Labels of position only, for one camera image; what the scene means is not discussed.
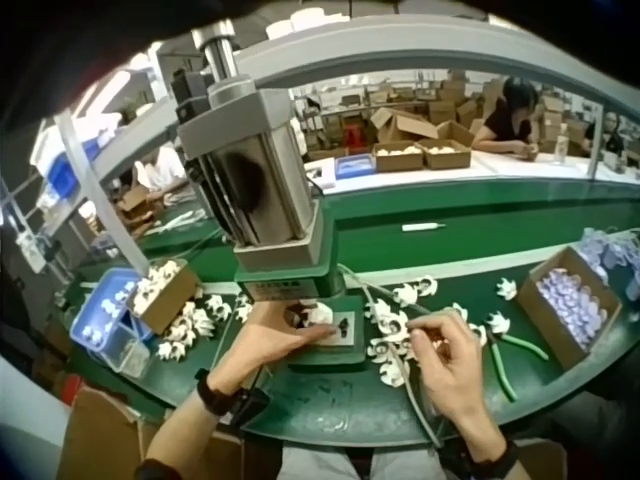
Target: green-handled pliers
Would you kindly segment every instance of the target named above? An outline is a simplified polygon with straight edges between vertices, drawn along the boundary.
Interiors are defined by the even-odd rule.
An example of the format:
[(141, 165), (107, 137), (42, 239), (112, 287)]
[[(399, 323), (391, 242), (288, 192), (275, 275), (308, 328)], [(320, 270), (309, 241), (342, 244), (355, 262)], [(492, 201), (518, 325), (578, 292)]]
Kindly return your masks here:
[(512, 345), (516, 345), (518, 347), (522, 347), (526, 350), (529, 350), (540, 357), (542, 360), (549, 360), (549, 355), (542, 350), (540, 347), (534, 345), (533, 343), (527, 342), (525, 340), (521, 340), (516, 337), (512, 337), (511, 335), (503, 334), (495, 334), (491, 331), (491, 327), (489, 325), (485, 325), (487, 329), (487, 341), (489, 342), (489, 349), (491, 350), (491, 357), (493, 358), (493, 364), (496, 367), (496, 371), (498, 372), (498, 380), (500, 381), (500, 386), (504, 391), (507, 398), (515, 402), (518, 400), (518, 395), (513, 390), (511, 386), (511, 382), (507, 378), (507, 373), (504, 369), (504, 362), (502, 361), (502, 355), (500, 355), (500, 349), (498, 348), (498, 341), (502, 340), (503, 342), (511, 343)]

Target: woman in black shirt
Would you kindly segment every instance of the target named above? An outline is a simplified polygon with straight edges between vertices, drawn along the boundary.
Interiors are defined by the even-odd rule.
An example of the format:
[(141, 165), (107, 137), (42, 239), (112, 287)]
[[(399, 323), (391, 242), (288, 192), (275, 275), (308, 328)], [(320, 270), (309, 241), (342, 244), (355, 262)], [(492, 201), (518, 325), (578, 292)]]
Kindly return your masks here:
[[(624, 150), (624, 142), (618, 134), (618, 126), (620, 125), (620, 117), (613, 112), (607, 112), (602, 124), (602, 140), (604, 149), (607, 152), (621, 155)], [(591, 156), (591, 147), (593, 147), (593, 137), (595, 136), (596, 124), (592, 123), (584, 132), (584, 140), (582, 141), (582, 149), (587, 157)]]
[(535, 157), (538, 145), (532, 138), (529, 118), (538, 104), (538, 92), (527, 80), (509, 77), (502, 87), (502, 98), (476, 133), (471, 147), (490, 153), (515, 153)]

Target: factory workbench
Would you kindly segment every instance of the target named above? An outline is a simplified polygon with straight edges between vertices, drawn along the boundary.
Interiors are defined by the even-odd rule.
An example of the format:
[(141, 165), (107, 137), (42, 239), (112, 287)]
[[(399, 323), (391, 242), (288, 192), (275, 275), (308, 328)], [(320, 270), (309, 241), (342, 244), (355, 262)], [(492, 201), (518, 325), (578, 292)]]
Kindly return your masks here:
[[(396, 285), (430, 274), (440, 280), (428, 307), (461, 304), (469, 318), (500, 310), (512, 320), (512, 332), (545, 346), (540, 334), (514, 303), (495, 294), (501, 277), (520, 282), (526, 272), (577, 240), (585, 227), (626, 230), (640, 224), (640, 189), (635, 185), (576, 179), (487, 178), (392, 186), (328, 195), (339, 230), (339, 261), (381, 285)], [(438, 222), (435, 231), (403, 232), (407, 223)], [(236, 261), (228, 246), (210, 235), (212, 224), (200, 222), (180, 231), (151, 235), (142, 241), (151, 257), (189, 251), (192, 268), (207, 289), (233, 293)], [(95, 282), (114, 262), (84, 265), (85, 282)], [(622, 273), (612, 285), (622, 297)], [(82, 286), (78, 292), (85, 293)], [(78, 295), (76, 307), (82, 301)], [(67, 315), (72, 320), (74, 310)], [(508, 423), (531, 415), (580, 389), (640, 340), (640, 324), (628, 322), (625, 309), (597, 348), (579, 366), (562, 374), (554, 361), (532, 360), (522, 350), (501, 347), (507, 374), (520, 399), (509, 403), (500, 390), (485, 352), (484, 379), (489, 407), (497, 421)], [(157, 359), (131, 388), (79, 349), (73, 368), (88, 381), (125, 392), (132, 404), (157, 415), (179, 404), (195, 384), (199, 368), (209, 368), (230, 346), (241, 323), (230, 321), (212, 341), (201, 340), (181, 362)], [(283, 367), (263, 388), (272, 401), (247, 425), (251, 432), (310, 444), (349, 446), (411, 445), (425, 441), (404, 389), (380, 382), (377, 368), (356, 372), (301, 374)]]

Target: blue container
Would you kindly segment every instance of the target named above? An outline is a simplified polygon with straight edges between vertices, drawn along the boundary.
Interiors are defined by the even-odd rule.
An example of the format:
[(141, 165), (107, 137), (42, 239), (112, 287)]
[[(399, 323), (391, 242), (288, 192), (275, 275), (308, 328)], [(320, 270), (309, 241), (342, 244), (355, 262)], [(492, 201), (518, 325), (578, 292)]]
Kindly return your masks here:
[[(89, 162), (93, 162), (101, 150), (97, 138), (87, 140), (82, 144), (82, 148), (84, 148)], [(62, 152), (55, 158), (47, 174), (47, 181), (60, 198), (69, 198), (76, 190), (78, 179), (73, 174), (67, 152)]]
[[(133, 282), (135, 284), (138, 280), (140, 280), (140, 275), (132, 268), (112, 268), (105, 272), (74, 320), (69, 332), (71, 339), (89, 351), (102, 353), (109, 348), (112, 337), (119, 327), (133, 331), (136, 337), (142, 341), (151, 338), (153, 332), (149, 327), (130, 315), (127, 310), (128, 298), (119, 302), (115, 299), (118, 292), (125, 290), (127, 283)], [(102, 308), (102, 302), (105, 299), (111, 300), (119, 308), (115, 318)], [(86, 327), (89, 327), (92, 332), (100, 332), (101, 341), (94, 343), (90, 338), (87, 338), (83, 334)]]
[(336, 179), (364, 177), (376, 173), (376, 162), (372, 155), (350, 155), (336, 158)]

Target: black wrist strap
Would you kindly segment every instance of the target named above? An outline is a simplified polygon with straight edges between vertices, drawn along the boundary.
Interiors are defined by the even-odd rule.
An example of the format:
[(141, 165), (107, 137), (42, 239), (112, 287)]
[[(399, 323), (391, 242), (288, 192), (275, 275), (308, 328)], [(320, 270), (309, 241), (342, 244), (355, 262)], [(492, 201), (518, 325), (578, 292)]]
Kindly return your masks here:
[(218, 390), (211, 390), (207, 383), (207, 370), (201, 369), (196, 374), (198, 384), (196, 391), (205, 408), (217, 417), (226, 415), (236, 402), (236, 395), (225, 395)]
[(471, 465), (471, 474), (476, 480), (504, 479), (518, 462), (518, 447), (507, 442), (504, 453), (495, 462), (480, 462)]

